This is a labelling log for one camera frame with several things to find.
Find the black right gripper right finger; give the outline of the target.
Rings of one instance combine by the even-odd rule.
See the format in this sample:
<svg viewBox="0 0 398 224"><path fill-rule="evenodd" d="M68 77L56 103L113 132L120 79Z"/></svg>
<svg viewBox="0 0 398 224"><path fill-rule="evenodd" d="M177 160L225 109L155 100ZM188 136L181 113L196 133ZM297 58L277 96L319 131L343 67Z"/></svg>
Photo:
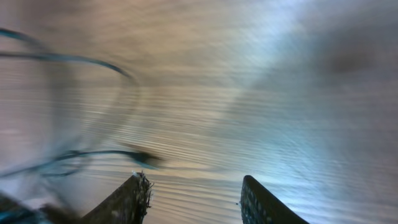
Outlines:
<svg viewBox="0 0 398 224"><path fill-rule="evenodd" d="M308 224L251 175L243 178L239 206L243 224Z"/></svg>

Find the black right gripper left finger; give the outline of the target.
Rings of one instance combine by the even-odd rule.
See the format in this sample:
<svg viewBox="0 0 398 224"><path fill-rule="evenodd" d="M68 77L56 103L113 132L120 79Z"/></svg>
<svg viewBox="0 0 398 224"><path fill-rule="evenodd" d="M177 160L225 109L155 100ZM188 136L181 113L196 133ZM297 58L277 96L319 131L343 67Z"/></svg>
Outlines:
<svg viewBox="0 0 398 224"><path fill-rule="evenodd" d="M109 197L79 219L82 224L142 224L150 208L153 184L135 172Z"/></svg>

